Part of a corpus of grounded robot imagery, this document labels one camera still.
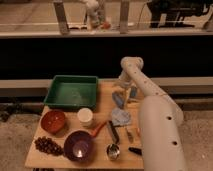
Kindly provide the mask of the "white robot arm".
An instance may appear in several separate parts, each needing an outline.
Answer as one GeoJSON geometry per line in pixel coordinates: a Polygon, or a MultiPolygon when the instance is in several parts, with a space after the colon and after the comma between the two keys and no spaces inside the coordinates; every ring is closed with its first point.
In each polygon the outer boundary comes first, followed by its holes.
{"type": "Polygon", "coordinates": [[[141,57],[124,57],[118,85],[134,82],[144,95],[138,110],[144,171],[188,171],[178,132],[183,111],[142,72],[143,66],[141,57]]]}

